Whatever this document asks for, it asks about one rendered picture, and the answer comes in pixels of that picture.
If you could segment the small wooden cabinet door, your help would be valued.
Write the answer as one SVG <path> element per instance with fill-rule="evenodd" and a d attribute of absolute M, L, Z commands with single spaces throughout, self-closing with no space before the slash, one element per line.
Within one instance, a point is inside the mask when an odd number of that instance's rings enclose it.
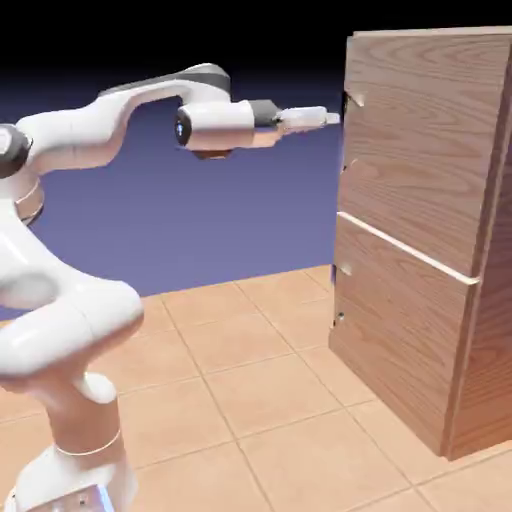
<path fill-rule="evenodd" d="M 447 454 L 478 279 L 340 212 L 334 264 L 344 262 L 354 312 L 332 326 L 331 349 L 424 444 Z"/>

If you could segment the light wood cabinet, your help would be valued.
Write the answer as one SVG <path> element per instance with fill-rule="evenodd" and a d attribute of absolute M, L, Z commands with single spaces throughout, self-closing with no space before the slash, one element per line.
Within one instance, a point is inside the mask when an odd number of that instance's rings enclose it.
<path fill-rule="evenodd" d="M 512 27 L 347 42 L 333 352 L 434 453 L 512 440 Z"/>

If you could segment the large wooden cabinet door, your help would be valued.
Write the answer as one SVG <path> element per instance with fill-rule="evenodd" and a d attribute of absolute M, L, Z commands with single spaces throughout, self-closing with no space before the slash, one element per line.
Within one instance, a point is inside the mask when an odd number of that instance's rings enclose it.
<path fill-rule="evenodd" d="M 512 97 L 512 27 L 360 32 L 364 95 L 346 211 L 469 277 L 479 272 Z"/>

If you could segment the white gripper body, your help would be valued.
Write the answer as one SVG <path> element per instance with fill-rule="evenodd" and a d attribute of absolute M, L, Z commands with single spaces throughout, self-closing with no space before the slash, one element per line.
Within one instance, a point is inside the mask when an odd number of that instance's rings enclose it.
<path fill-rule="evenodd" d="M 324 127 L 328 111 L 322 106 L 288 108 L 278 113 L 277 121 L 283 133 L 306 132 Z"/>

